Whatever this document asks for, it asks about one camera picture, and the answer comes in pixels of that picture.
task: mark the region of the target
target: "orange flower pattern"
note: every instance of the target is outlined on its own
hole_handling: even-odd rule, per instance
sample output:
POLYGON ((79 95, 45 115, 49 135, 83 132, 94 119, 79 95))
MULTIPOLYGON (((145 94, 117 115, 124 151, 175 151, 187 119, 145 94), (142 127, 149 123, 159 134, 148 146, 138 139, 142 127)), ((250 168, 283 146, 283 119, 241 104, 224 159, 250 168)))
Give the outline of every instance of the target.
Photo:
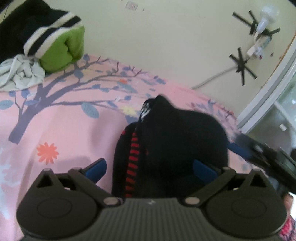
POLYGON ((127 80, 124 80, 124 79, 120 79, 119 82, 120 83, 123 83, 123 84, 127 84, 128 83, 127 80))
POLYGON ((41 156, 39 162, 45 161, 46 165, 50 162, 53 164, 53 159, 57 159, 57 155, 59 154, 56 149, 57 147, 54 146, 54 143, 52 143, 50 146, 47 144, 47 142, 45 142, 44 145, 40 144, 39 147, 37 147, 37 155, 41 156))

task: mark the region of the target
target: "yellow flower pattern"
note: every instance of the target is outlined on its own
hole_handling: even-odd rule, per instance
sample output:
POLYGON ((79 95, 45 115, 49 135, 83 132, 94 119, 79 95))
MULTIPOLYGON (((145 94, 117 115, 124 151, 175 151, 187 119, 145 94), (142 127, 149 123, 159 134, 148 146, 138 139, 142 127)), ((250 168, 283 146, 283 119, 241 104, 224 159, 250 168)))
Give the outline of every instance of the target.
POLYGON ((121 108, 122 112, 126 115, 129 115, 129 116, 134 116, 134 117, 137 117, 137 112, 136 110, 131 107, 131 106, 124 106, 123 108, 121 108))

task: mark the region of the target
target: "ribbed surface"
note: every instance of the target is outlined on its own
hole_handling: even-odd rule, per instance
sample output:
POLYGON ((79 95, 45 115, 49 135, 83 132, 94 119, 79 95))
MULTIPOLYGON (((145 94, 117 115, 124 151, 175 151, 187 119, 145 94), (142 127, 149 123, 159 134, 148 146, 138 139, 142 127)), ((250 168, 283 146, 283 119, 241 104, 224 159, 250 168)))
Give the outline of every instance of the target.
MULTIPOLYGON (((38 240, 25 238, 24 241, 38 240)), ((234 241, 213 228, 197 208, 176 199, 128 199, 121 207, 105 209, 85 232, 60 241, 234 241)), ((276 236, 263 239, 280 241, 276 236)))

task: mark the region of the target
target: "electrical cord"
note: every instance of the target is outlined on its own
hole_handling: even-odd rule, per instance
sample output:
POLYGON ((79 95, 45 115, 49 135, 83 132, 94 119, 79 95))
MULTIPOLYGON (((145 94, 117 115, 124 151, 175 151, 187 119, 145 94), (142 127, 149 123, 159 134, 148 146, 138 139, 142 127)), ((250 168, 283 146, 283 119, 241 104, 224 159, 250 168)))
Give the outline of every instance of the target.
POLYGON ((234 70, 234 69, 237 69, 237 65, 236 65, 236 66, 233 66, 233 67, 230 67, 229 69, 226 69, 226 70, 224 70, 224 71, 222 71, 222 72, 220 72, 220 73, 218 73, 218 74, 215 74, 214 76, 212 76, 212 77, 206 79, 204 82, 202 82, 202 83, 200 83, 200 84, 198 84, 198 85, 195 85, 195 86, 191 87, 191 89, 193 89, 193 90, 199 89, 200 87, 202 87, 202 86, 204 86, 205 84, 209 83, 209 82, 212 81, 213 79, 215 79, 215 78, 217 78, 217 77, 219 77, 219 76, 221 76, 221 75, 223 75, 223 74, 226 74, 226 73, 228 73, 228 72, 230 72, 230 71, 232 71, 232 70, 234 70))
POLYGON ((7 8, 6 8, 6 11, 5 11, 5 14, 4 14, 4 17, 3 17, 3 21, 4 21, 4 19, 5 19, 5 16, 6 16, 6 13, 7 13, 8 8, 9 8, 9 5, 8 5, 7 8))

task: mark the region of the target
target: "metal screw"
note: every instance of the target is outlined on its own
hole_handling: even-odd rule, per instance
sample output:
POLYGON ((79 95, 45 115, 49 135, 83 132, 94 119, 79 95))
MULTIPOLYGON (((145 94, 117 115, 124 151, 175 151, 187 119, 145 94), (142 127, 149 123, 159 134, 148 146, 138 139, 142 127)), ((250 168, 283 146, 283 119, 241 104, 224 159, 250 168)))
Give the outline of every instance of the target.
POLYGON ((254 146, 254 149, 255 149, 255 151, 257 151, 259 153, 263 153, 263 149, 260 146, 258 146, 258 145, 255 145, 254 146))
POLYGON ((197 205, 200 203, 200 199, 197 197, 187 197, 185 198, 185 203, 188 205, 197 205))
POLYGON ((118 204, 119 200, 116 197, 106 197, 103 202, 104 204, 110 206, 118 204))

